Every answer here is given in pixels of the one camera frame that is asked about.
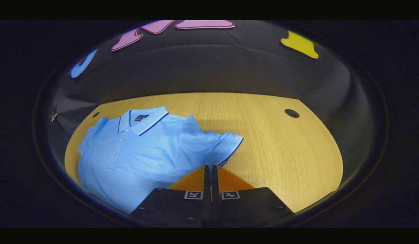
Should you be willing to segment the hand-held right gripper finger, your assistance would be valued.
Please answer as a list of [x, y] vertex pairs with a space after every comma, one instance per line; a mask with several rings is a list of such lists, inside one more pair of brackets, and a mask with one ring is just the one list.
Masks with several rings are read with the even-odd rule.
[[211, 219], [210, 169], [200, 167], [169, 188], [157, 187], [131, 213], [150, 227], [205, 227]]
[[285, 226], [294, 213], [268, 187], [253, 187], [225, 168], [211, 176], [211, 225], [214, 227]]

